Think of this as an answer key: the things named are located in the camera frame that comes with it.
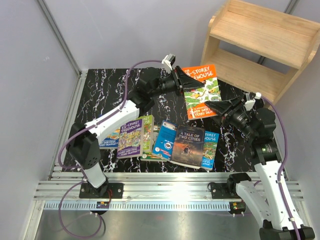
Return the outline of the orange 78-storey treehouse book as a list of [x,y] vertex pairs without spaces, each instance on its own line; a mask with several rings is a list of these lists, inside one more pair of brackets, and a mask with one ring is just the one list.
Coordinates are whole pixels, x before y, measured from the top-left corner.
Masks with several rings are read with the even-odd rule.
[[187,117],[189,120],[210,118],[216,115],[206,101],[221,101],[221,91],[218,84],[216,66],[214,64],[184,67],[182,69],[190,77],[203,82],[204,87],[184,93]]

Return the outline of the blue 26-storey treehouse book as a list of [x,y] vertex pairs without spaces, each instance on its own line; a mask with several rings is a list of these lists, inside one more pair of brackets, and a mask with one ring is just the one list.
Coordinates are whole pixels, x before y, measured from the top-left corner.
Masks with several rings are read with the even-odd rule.
[[205,131],[201,168],[211,171],[214,167],[219,133]]

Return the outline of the dark tale of two cities book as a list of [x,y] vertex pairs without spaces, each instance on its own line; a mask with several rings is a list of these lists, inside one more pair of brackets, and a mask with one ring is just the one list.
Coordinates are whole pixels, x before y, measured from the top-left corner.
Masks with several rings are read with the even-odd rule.
[[170,162],[193,169],[201,167],[205,130],[179,124],[173,144]]

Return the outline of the blue paperback book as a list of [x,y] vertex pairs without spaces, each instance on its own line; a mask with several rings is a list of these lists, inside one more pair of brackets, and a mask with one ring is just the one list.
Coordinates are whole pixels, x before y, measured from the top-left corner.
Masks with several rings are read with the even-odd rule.
[[177,125],[163,120],[151,153],[165,161],[170,161],[176,134]]

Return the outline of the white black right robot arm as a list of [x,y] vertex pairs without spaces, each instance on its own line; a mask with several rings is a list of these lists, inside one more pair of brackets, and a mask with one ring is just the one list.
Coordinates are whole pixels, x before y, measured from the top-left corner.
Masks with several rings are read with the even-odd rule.
[[289,193],[284,165],[277,144],[273,141],[276,120],[281,117],[275,106],[262,107],[250,113],[258,95],[245,95],[226,101],[206,101],[217,113],[221,126],[232,125],[246,137],[252,163],[263,185],[265,196],[256,190],[248,174],[234,173],[226,181],[226,192],[233,199],[241,198],[258,222],[262,240],[313,240],[315,232],[298,214]]

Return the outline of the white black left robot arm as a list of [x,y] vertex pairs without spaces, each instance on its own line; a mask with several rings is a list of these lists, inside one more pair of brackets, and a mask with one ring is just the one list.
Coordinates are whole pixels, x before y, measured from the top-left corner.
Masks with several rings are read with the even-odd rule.
[[145,68],[129,94],[120,106],[101,117],[87,122],[74,123],[71,127],[66,151],[80,165],[90,185],[90,193],[101,199],[108,192],[108,178],[104,175],[99,161],[102,142],[122,125],[148,112],[155,104],[154,97],[174,92],[183,92],[203,87],[204,84],[188,76],[179,66],[162,78],[154,67]]

